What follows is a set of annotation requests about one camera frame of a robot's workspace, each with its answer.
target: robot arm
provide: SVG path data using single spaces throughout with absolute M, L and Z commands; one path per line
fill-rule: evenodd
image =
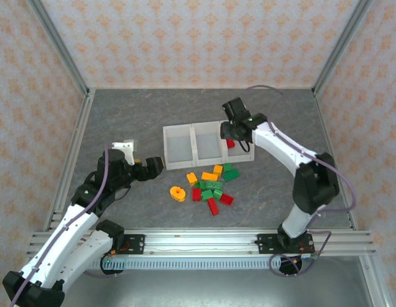
M 74 251 L 78 241 L 115 201 L 118 191 L 130 189 L 135 180 L 146 181 L 161 174 L 164 166 L 160 157 L 147 158 L 147 166 L 143 166 L 140 162 L 134 162 L 133 149 L 133 141 L 113 143 L 113 149 L 108 150 L 106 184 L 98 200 L 74 223 L 68 223 L 85 210 L 98 193 L 104 178 L 105 153 L 99 158 L 97 170 L 90 173 L 84 184 L 76 189 L 72 204 L 68 206 L 62 222 L 43 248 L 20 272 L 10 271 L 6 275 L 3 285 L 10 299 L 13 299 L 20 286 L 34 272 L 17 299 L 17 305 L 61 306 L 65 292 L 94 260 L 111 249 L 119 250 L 122 247 L 124 229 L 104 220 L 97 225 L 90 238 Z M 38 259 L 44 255 L 50 244 L 49 252 L 37 268 Z
M 294 176 L 294 206 L 278 228 L 280 244 L 291 252 L 313 216 L 339 193 L 337 176 L 309 157 L 316 157 L 333 166 L 334 160 L 328 153 L 317 155 L 297 144 L 279 131 L 274 123 L 267 122 L 265 115 L 250 115 L 240 98 L 227 102 L 223 109 L 229 122 L 221 125 L 222 139 L 254 143 L 272 154 Z M 300 152 L 289 144 L 299 148 Z

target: orange patterned wall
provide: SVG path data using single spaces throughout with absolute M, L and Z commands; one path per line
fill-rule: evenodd
M 374 231 L 396 302 L 396 0 L 374 1 L 319 97 L 358 224 Z
M 88 86 L 311 88 L 358 0 L 44 0 Z
M 42 231 L 82 95 L 26 0 L 0 0 L 1 281 Z

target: yellow block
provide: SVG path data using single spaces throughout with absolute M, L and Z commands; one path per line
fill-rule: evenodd
M 190 174 L 186 174 L 186 178 L 187 178 L 187 181 L 189 181 L 190 185 L 194 185 L 195 183 L 198 182 L 198 179 L 195 176 L 195 173 L 193 173 L 193 172 Z
M 211 174 L 204 171 L 202 173 L 202 180 L 218 181 L 218 176 L 216 174 Z
M 186 197 L 185 190 L 181 189 L 180 187 L 172 187 L 170 189 L 170 193 L 172 198 L 175 198 L 177 201 L 184 201 Z
M 215 165 L 215 167 L 213 168 L 213 174 L 217 176 L 222 175 L 222 169 L 223 169 L 222 165 Z

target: gray floor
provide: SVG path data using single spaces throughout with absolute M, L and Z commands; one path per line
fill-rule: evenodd
M 82 275 L 63 307 L 371 307 L 358 257 L 318 260 L 307 274 L 268 270 L 131 271 L 117 279 Z
M 74 170 L 68 199 L 87 174 L 97 167 L 104 144 L 138 140 L 135 158 L 163 156 L 162 127 L 224 120 L 221 105 L 240 96 L 252 114 L 261 112 L 288 136 L 316 152 L 328 150 L 315 100 L 310 90 L 284 90 L 285 100 L 273 110 L 277 94 L 270 90 L 97 90 Z M 135 182 L 130 193 L 110 206 L 102 219 L 125 228 L 134 227 L 262 227 L 276 228 L 292 206 L 293 178 L 266 151 L 256 148 L 255 161 L 234 164 L 241 176 L 225 184 L 224 192 L 235 198 L 231 207 L 218 204 L 212 217 L 205 202 L 191 200 L 186 174 L 212 171 L 213 167 L 166 171 L 149 182 Z M 187 200 L 171 198 L 170 187 L 186 189 Z M 330 205 L 344 208 L 338 196 Z M 314 227 L 350 227 L 344 214 L 322 216 Z

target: red block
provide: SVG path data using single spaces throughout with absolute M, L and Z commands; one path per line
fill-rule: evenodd
M 208 205 L 209 205 L 210 211 L 212 212 L 213 216 L 216 216 L 219 214 L 219 209 L 218 209 L 218 206 L 216 205 L 214 198 L 208 199 Z
M 235 141 L 232 139 L 226 139 L 226 145 L 228 146 L 228 149 L 231 149 L 235 146 Z
M 223 193 L 219 201 L 220 201 L 221 203 L 224 203 L 225 205 L 230 206 L 230 205 L 232 204 L 233 200 L 234 200 L 233 197 L 231 197 L 231 196 L 226 195 L 225 193 Z
M 202 199 L 202 193 L 199 188 L 194 187 L 192 189 L 192 200 L 193 201 L 200 201 Z

